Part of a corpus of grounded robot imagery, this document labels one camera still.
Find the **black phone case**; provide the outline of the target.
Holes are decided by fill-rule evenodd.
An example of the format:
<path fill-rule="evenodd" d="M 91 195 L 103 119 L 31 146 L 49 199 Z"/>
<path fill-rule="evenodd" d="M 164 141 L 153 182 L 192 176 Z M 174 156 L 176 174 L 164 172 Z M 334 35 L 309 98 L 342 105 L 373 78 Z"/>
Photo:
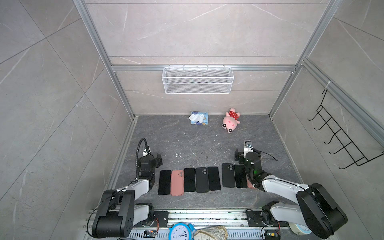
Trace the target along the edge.
<path fill-rule="evenodd" d="M 205 167 L 196 168 L 196 192 L 207 193 L 209 191 L 208 171 Z"/>

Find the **small phone pink case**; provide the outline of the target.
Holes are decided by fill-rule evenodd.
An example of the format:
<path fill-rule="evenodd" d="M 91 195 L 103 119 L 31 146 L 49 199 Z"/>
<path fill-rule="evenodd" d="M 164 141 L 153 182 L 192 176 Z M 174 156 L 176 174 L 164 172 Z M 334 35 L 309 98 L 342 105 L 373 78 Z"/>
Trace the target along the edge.
<path fill-rule="evenodd" d="M 235 165 L 235 182 L 237 188 L 246 189 L 248 187 L 244 165 Z"/>

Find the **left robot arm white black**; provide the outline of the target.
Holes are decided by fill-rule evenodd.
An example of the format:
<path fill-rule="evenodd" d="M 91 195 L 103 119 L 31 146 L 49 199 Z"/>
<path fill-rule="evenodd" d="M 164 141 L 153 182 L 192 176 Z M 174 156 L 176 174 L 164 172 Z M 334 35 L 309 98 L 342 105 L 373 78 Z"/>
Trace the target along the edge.
<path fill-rule="evenodd" d="M 135 201 L 148 193 L 155 183 L 155 169 L 162 164 L 160 154 L 146 154 L 136 159 L 139 176 L 127 186 L 106 190 L 102 194 L 93 223 L 87 222 L 87 234 L 94 239 L 125 238 L 133 227 L 151 226 L 156 220 L 152 204 L 136 204 Z"/>

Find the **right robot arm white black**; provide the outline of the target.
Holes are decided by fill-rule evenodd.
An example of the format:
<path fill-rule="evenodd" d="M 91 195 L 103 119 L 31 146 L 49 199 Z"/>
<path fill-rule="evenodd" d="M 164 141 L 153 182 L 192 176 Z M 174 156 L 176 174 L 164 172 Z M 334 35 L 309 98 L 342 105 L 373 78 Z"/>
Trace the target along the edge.
<path fill-rule="evenodd" d="M 292 204 L 271 201 L 262 207 L 261 219 L 266 226 L 287 222 L 296 234 L 313 233 L 327 239 L 348 222 L 348 217 L 329 192 L 318 183 L 294 183 L 267 173 L 262 168 L 261 152 L 245 146 L 235 151 L 235 161 L 243 168 L 241 181 L 247 187 L 279 195 Z"/>

